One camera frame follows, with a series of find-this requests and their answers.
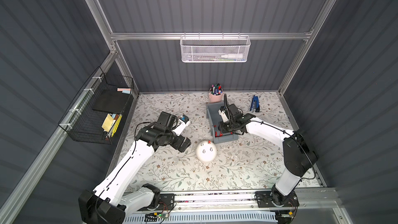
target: patterned table surface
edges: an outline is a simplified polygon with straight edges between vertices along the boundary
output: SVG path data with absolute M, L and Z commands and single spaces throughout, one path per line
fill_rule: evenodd
M 248 112 L 253 95 L 258 96 L 260 112 L 254 113 L 265 122 L 291 129 L 290 122 L 276 92 L 227 93 L 228 103 L 234 103 Z M 140 95 L 132 122 L 123 144 L 119 161 L 134 143 L 137 124 L 156 121 L 160 112 L 185 114 L 191 124 L 182 132 L 192 145 L 184 153 L 170 146 L 160 147 L 138 171 L 126 192 L 134 192 L 150 183 L 162 191 L 194 191 L 219 189 L 271 188 L 285 166 L 283 153 L 271 142 L 244 134 L 237 141 L 216 144 L 217 157 L 209 164 L 196 158 L 197 143 L 211 140 L 209 121 L 206 119 L 207 93 L 146 94 Z M 313 177 L 309 170 L 305 177 Z M 306 180 L 298 187 L 319 187 L 316 179 Z

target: gray plastic bin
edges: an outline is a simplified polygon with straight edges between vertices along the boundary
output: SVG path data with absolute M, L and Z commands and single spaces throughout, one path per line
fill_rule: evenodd
M 222 121 L 222 117 L 218 113 L 218 110 L 222 106 L 224 106 L 224 102 L 206 104 L 206 118 L 209 119 L 211 135 L 213 136 L 213 142 L 215 144 L 238 140 L 239 138 L 238 135 L 231 133 L 225 133 L 221 137 L 215 136 L 216 132 L 217 136 L 220 135 L 220 131 L 218 130 L 218 123 Z

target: blue stapler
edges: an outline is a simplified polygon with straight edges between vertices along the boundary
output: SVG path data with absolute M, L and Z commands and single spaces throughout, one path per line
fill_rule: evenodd
M 253 110 L 256 110 L 256 112 L 260 112 L 260 103 L 258 101 L 258 97 L 253 95 L 253 98 L 251 100 L 251 106 L 250 106 L 250 111 L 253 112 Z

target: black notebook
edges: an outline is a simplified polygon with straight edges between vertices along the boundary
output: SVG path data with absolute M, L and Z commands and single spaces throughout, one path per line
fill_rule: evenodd
M 93 110 L 121 114 L 129 96 L 127 93 L 103 90 L 94 103 Z

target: white ball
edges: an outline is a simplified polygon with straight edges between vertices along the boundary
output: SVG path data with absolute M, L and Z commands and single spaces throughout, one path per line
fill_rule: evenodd
M 196 156 L 203 163 L 213 161 L 217 156 L 216 145 L 210 141 L 200 142 L 196 147 Z

